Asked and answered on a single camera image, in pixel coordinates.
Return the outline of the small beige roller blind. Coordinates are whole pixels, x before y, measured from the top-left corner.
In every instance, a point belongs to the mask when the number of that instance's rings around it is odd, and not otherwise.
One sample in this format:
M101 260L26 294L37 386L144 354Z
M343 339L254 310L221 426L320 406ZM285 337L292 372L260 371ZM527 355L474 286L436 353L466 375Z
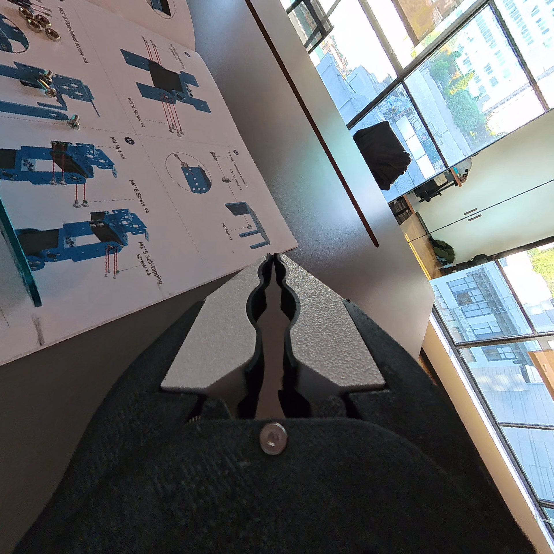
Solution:
M475 1L392 1L413 45L421 43L444 21L459 17Z

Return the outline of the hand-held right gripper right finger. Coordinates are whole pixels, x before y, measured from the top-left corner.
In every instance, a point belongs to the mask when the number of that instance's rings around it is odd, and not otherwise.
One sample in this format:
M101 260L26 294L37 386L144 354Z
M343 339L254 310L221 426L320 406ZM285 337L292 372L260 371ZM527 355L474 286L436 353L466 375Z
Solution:
M385 380L343 298L284 254L275 255L285 332L286 418L308 418L329 397L385 389Z

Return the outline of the blue metal plate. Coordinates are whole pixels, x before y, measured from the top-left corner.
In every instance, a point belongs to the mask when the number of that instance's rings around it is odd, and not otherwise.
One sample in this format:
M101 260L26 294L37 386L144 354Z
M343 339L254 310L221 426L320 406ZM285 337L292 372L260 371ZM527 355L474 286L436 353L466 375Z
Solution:
M12 259L17 267L19 276L26 292L33 305L38 308L42 306L42 300L38 292L37 284L32 276L31 268L29 262L24 254L23 248L21 247L16 231L10 221L8 213L4 207L3 202L1 201L1 233L6 241Z

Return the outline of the dark grey desk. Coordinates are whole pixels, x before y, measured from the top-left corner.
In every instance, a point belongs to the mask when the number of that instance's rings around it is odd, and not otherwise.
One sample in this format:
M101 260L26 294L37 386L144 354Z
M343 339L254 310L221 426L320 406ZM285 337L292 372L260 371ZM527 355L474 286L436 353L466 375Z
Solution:
M433 293L279 1L188 1L203 58L297 240L288 256L415 359ZM122 372L198 287L1 367L1 553L59 484Z

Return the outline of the dark green bag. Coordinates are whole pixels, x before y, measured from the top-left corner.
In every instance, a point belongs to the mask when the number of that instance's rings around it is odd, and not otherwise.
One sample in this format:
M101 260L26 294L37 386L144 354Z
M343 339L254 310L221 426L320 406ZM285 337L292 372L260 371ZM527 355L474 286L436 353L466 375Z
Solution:
M455 260L454 249L442 240L430 239L437 260L442 266L452 265Z

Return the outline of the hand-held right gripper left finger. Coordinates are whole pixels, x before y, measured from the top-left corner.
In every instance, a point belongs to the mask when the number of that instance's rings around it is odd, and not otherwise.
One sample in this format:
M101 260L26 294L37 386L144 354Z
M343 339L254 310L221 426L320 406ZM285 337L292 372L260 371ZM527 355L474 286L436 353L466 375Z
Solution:
M255 417L264 379L258 320L272 267L267 254L205 299L161 383L164 391L218 398L238 418Z

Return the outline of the office chair with black jacket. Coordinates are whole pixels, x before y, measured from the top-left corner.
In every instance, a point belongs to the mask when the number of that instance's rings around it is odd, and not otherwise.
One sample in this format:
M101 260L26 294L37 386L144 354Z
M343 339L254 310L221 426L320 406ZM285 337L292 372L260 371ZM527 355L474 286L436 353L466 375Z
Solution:
M412 162L388 121L356 131L353 139L381 190L390 190Z

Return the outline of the white assembly instruction booklet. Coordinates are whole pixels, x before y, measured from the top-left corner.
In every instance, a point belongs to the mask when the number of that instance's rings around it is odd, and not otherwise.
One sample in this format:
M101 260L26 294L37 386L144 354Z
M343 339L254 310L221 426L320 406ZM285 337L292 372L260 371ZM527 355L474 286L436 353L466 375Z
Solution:
M186 1L1 1L1 201L42 300L1 233L2 365L298 245Z

